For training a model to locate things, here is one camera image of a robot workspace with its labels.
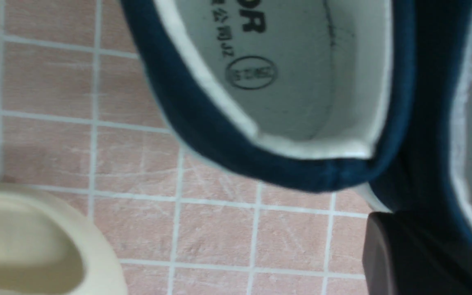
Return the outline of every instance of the shoe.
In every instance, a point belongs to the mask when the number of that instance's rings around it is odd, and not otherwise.
[[[413,117],[370,188],[442,243],[472,249],[472,0],[417,0],[416,19]]]
[[[0,295],[127,295],[105,237],[54,196],[0,184]]]
[[[152,92],[214,166],[306,192],[383,172],[414,98],[412,0],[124,0]]]

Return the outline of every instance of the white grout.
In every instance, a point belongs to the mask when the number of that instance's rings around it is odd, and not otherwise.
[[[101,15],[102,0],[96,0],[94,50],[92,61],[92,131],[90,132],[90,168],[88,171],[88,218],[94,220],[94,190],[96,187],[96,166],[98,165],[98,121],[100,116],[100,47],[101,47]]]
[[[322,283],[322,295],[327,295],[327,285],[329,284],[329,277],[324,277],[324,281]]]
[[[5,0],[0,0],[0,181],[5,176],[4,125],[2,118],[2,90],[5,79]]]
[[[336,207],[336,193],[331,195],[331,204],[330,210],[335,212]],[[329,222],[327,224],[327,238],[325,241],[325,257],[324,257],[324,271],[329,272],[329,262],[330,262],[330,254],[331,254],[331,239],[333,239],[333,223],[334,223],[334,215],[329,215]],[[327,283],[326,280],[323,281],[322,284],[322,295],[327,294]]]
[[[169,129],[165,129],[165,128],[131,125],[131,124],[124,124],[124,123],[113,123],[113,122],[107,122],[107,121],[98,121],[98,126],[170,134]]]
[[[21,44],[37,45],[37,46],[48,47],[48,48],[74,50],[77,52],[88,52],[88,53],[96,52],[95,46],[88,47],[88,46],[73,45],[73,44],[60,43],[60,42],[28,39],[28,38],[14,36],[14,35],[1,34],[0,36],[2,37],[3,41],[11,42],[11,43],[21,43]],[[99,54],[102,54],[102,55],[118,56],[118,57],[133,58],[133,59],[139,58],[138,54],[135,54],[132,52],[122,52],[119,50],[101,49],[101,48],[98,48],[97,51]]]
[[[356,274],[351,274],[351,273],[326,272],[326,271],[308,271],[308,270],[264,268],[264,267],[251,268],[251,267],[244,267],[244,266],[210,265],[210,264],[200,264],[200,263],[176,263],[176,262],[172,263],[170,261],[140,260],[140,259],[120,259],[120,263],[131,264],[131,265],[165,266],[165,267],[170,267],[170,268],[211,269],[211,270],[240,271],[240,272],[254,271],[255,273],[277,273],[277,274],[294,275],[294,276],[365,280],[364,275],[356,275]]]
[[[249,278],[247,279],[247,295],[252,293],[252,285],[254,283],[254,268],[256,266],[256,245],[258,239],[258,225],[260,224],[260,209],[262,205],[262,189],[263,183],[259,182],[256,186],[256,207],[254,209],[254,219],[252,221],[252,237],[251,237],[251,258],[249,261]]]
[[[42,189],[45,191],[54,191],[54,192],[63,192],[63,193],[73,193],[73,194],[88,194],[88,189],[82,188],[69,188],[69,187],[60,187],[60,186],[50,186],[50,185],[27,185],[32,188]],[[103,196],[109,198],[130,198],[136,200],[154,200],[158,202],[174,202],[176,197],[169,196],[152,196],[144,194],[131,194],[131,193],[117,193],[117,192],[108,192],[108,191],[99,191],[94,190],[95,196]],[[272,211],[286,211],[286,212],[297,212],[297,213],[312,213],[317,215],[333,215],[333,216],[347,216],[355,218],[367,218],[367,214],[361,213],[352,213],[352,212],[343,212],[343,211],[328,211],[328,210],[314,210],[307,209],[302,207],[288,207],[288,206],[270,206],[270,205],[260,205],[257,206],[253,203],[239,203],[239,202],[230,202],[226,200],[209,200],[209,199],[199,199],[199,198],[180,198],[180,203],[182,204],[201,204],[201,205],[212,205],[212,206],[229,206],[243,209],[256,209],[260,208],[262,210],[272,210]]]
[[[248,209],[252,209],[256,207],[255,204],[238,203],[238,202],[231,202],[227,200],[182,198],[181,202],[183,204],[215,205],[215,206],[227,206],[227,207],[248,208]]]
[[[178,154],[178,177],[176,179],[176,203],[174,209],[174,225],[172,227],[172,248],[170,250],[169,276],[167,281],[167,295],[172,295],[174,288],[174,273],[176,271],[176,256],[178,252],[179,218],[182,211],[183,191],[183,166],[185,161],[185,150],[179,148]]]
[[[96,18],[96,21],[95,21],[96,26],[98,25],[98,21],[99,19]],[[96,27],[96,30],[94,32],[94,37],[98,33],[99,33],[98,27]],[[56,48],[56,49],[67,49],[67,50],[74,50],[78,52],[94,53],[96,51],[95,40],[94,40],[94,47],[87,47],[87,46],[82,46],[82,45],[73,45],[73,44],[67,44],[67,43],[28,39],[28,38],[23,38],[23,37],[14,36],[14,35],[5,35],[4,39],[5,41],[12,42],[12,43],[36,45],[36,46]]]
[[[85,124],[85,125],[93,125],[95,123],[97,126],[100,126],[100,127],[101,126],[103,126],[103,127],[114,127],[114,128],[145,131],[145,132],[155,132],[155,133],[167,133],[167,134],[170,133],[170,131],[168,129],[164,129],[164,128],[148,127],[148,126],[140,126],[140,125],[130,125],[130,124],[114,123],[114,122],[107,122],[107,121],[100,121],[100,120],[94,121],[92,119],[72,118],[72,117],[69,117],[69,116],[55,116],[55,115],[34,114],[34,113],[6,111],[6,110],[1,110],[0,114],[2,114],[2,116],[11,116],[11,117],[15,117],[15,118],[36,119],[36,120],[74,123],[74,124]]]
[[[118,56],[118,57],[139,59],[139,55],[136,54],[136,53],[132,53],[132,52],[120,52],[118,50],[100,49],[100,53],[102,55],[110,55],[110,56]]]

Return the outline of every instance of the pink tile floor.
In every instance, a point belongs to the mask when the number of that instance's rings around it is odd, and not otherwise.
[[[0,0],[0,181],[103,231],[131,295],[366,295],[369,208],[204,166],[163,125],[116,0]]]

